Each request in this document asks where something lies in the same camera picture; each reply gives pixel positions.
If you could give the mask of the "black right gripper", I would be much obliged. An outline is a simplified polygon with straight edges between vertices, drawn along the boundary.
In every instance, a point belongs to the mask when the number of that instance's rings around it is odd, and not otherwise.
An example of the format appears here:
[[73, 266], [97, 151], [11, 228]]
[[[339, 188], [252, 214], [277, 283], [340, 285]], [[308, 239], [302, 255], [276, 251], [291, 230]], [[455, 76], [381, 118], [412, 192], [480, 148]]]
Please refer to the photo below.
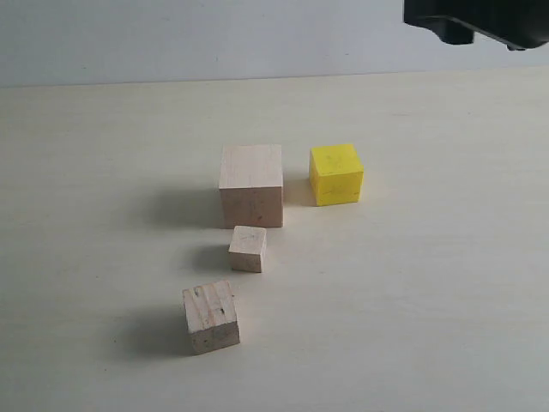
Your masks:
[[449, 45], [469, 45], [480, 33], [510, 51], [548, 43], [548, 2], [405, 0], [403, 22], [427, 29]]

